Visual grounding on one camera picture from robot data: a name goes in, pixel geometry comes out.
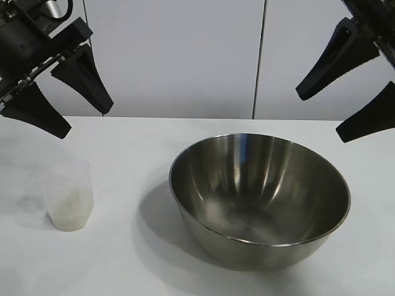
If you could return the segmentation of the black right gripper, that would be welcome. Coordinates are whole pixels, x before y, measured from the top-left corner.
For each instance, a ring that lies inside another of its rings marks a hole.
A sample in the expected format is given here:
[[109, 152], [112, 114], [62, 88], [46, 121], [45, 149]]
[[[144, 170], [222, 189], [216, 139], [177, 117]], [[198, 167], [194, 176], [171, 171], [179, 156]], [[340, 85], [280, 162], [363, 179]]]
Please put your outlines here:
[[304, 101], [380, 52], [394, 66], [394, 1], [345, 0], [343, 4], [352, 19], [337, 24], [320, 58], [296, 87]]

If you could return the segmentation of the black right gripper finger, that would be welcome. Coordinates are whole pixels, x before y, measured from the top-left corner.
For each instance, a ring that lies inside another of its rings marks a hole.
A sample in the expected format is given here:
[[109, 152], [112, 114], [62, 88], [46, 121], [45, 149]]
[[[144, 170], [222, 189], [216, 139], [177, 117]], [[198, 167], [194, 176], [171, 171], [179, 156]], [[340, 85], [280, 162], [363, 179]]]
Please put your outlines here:
[[365, 107], [344, 120], [336, 132], [343, 142], [394, 128], [394, 83], [384, 89]]

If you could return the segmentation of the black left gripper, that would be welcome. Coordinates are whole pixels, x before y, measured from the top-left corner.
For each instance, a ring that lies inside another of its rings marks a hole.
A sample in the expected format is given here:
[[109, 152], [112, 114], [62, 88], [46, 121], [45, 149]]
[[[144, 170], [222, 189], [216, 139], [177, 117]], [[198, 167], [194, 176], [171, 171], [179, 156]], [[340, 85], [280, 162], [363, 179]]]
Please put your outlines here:
[[114, 104], [99, 76], [91, 47], [82, 45], [93, 34], [88, 24], [77, 18], [50, 36], [72, 11], [73, 1], [67, 1], [64, 13], [57, 1], [1, 1], [1, 100], [12, 97], [5, 102], [1, 115], [59, 139], [65, 138], [72, 127], [33, 82], [54, 63], [59, 62], [51, 75], [78, 92], [102, 115]]

